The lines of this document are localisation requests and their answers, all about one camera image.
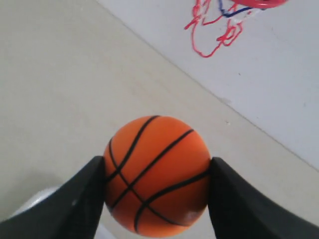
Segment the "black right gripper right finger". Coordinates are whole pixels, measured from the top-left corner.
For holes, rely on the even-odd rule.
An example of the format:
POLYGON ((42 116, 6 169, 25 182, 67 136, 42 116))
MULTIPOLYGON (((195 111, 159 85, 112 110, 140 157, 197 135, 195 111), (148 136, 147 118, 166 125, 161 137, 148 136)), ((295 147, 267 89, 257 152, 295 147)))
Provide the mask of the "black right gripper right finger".
POLYGON ((208 209, 218 239, 317 239, 318 226, 281 207, 222 158, 210 162, 208 209))

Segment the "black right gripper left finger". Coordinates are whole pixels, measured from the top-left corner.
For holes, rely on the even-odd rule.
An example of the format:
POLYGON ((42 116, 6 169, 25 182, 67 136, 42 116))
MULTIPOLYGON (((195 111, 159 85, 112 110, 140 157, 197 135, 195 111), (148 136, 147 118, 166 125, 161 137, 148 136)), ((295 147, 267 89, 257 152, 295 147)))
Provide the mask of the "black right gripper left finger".
POLYGON ((0 224, 2 239, 92 239, 105 198, 105 162, 92 158, 46 199, 0 224))

